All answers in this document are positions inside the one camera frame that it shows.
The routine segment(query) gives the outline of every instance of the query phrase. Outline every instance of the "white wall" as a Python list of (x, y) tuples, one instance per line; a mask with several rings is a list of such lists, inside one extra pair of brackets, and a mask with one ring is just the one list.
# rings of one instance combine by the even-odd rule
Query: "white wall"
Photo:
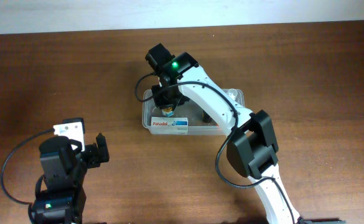
[(364, 19), (364, 0), (0, 0), (0, 34)]

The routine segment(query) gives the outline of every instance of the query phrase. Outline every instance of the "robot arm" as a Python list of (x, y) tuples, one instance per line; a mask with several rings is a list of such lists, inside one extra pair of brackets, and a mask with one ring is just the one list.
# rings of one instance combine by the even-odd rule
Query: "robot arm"
[[(278, 145), (270, 117), (260, 111), (254, 114), (250, 109), (241, 106), (224, 93), (205, 73), (204, 69), (189, 54), (183, 53), (178, 57), (170, 53), (161, 45), (149, 51), (146, 60), (159, 77), (160, 85), (152, 87), (153, 95), (162, 88), (184, 82), (200, 82), (210, 85), (227, 97), (238, 112), (238, 129), (228, 143), (227, 158), (233, 168), (252, 183), (263, 177), (273, 177), (286, 196), (294, 215), (294, 223), (298, 222), (299, 213), (289, 201), (286, 190), (281, 182), (276, 152)], [(209, 116), (211, 116), (228, 136), (235, 125), (234, 112), (229, 104), (213, 90), (202, 85), (179, 85), (177, 90), (163, 91), (154, 97), (156, 106), (174, 110), (187, 100), (193, 100)], [(255, 187), (266, 210), (270, 224), (290, 224), (291, 213), (279, 189), (271, 180), (265, 180)]]

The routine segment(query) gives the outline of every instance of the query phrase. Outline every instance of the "wood grain surface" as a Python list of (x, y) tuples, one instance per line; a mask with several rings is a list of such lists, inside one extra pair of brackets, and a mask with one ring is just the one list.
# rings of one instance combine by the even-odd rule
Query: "wood grain surface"
[[(222, 88), (267, 111), (281, 177), (306, 218), (364, 223), (364, 21), (0, 35), (0, 169), (23, 139), (84, 117), (86, 143), (102, 132), (109, 163), (89, 170), (84, 223), (266, 223), (255, 190), (214, 169), (224, 136), (154, 136), (133, 89), (163, 43), (188, 52)], [(140, 94), (156, 83), (144, 81)], [(9, 162), (5, 184), (34, 201), (41, 137)], [(221, 159), (232, 181), (247, 184)], [(0, 223), (28, 223), (0, 189)]]

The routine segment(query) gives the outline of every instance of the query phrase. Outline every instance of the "clear plastic bin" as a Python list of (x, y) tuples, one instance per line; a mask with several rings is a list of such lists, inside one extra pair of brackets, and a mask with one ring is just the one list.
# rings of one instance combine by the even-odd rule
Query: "clear plastic bin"
[[(244, 94), (241, 90), (235, 89), (223, 89), (225, 93), (230, 92), (237, 93), (235, 96), (235, 101), (242, 106), (245, 105)], [(143, 95), (143, 99), (152, 96), (151, 90), (146, 90)], [(186, 131), (178, 132), (171, 131), (173, 127), (152, 127), (151, 118), (160, 117), (165, 118), (162, 115), (162, 111), (156, 108), (154, 100), (151, 99), (143, 103), (143, 113), (142, 113), (142, 124), (147, 128), (151, 134), (186, 134), (186, 135), (222, 135), (222, 131), (218, 124), (212, 120), (210, 123), (204, 123), (202, 121), (203, 109), (199, 107), (193, 100), (184, 103), (182, 106), (176, 107), (174, 115), (171, 118), (187, 118), (188, 128)]]

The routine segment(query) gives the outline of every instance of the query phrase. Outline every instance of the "brown tabletop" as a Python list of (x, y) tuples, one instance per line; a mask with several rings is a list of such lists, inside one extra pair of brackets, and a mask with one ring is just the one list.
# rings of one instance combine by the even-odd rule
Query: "brown tabletop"
[[(163, 43), (190, 53), (222, 88), (265, 110), (278, 137), (280, 173), (306, 218), (364, 223), (364, 21), (186, 29), (0, 35), (0, 169), (11, 149), (64, 118), (102, 132), (109, 163), (88, 171), (84, 223), (233, 223), (266, 220), (253, 189), (214, 169), (224, 136), (155, 136), (133, 89)], [(142, 83), (142, 95), (156, 83)], [(41, 137), (10, 160), (5, 184), (33, 202)], [(222, 156), (222, 172), (240, 177)], [(0, 223), (28, 223), (27, 207), (0, 189)]]

